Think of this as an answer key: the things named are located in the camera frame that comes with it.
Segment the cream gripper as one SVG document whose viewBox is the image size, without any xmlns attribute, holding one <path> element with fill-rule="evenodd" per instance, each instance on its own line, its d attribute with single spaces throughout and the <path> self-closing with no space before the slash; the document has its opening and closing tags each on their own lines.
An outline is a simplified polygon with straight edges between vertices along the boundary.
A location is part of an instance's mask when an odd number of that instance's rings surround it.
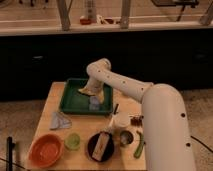
<svg viewBox="0 0 213 171">
<path fill-rule="evenodd" d="M 104 101 L 103 83 L 94 78 L 90 78 L 85 86 L 86 94 L 96 96 L 100 102 Z"/>
</svg>

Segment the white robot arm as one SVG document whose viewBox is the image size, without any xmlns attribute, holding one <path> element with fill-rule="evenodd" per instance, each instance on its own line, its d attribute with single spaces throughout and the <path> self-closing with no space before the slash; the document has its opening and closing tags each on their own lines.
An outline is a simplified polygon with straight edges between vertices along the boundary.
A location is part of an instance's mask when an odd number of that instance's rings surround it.
<svg viewBox="0 0 213 171">
<path fill-rule="evenodd" d="M 196 171 L 185 103 L 174 87 L 113 73 L 106 58 L 86 71 L 90 91 L 98 92 L 105 83 L 141 104 L 148 171 Z"/>
</svg>

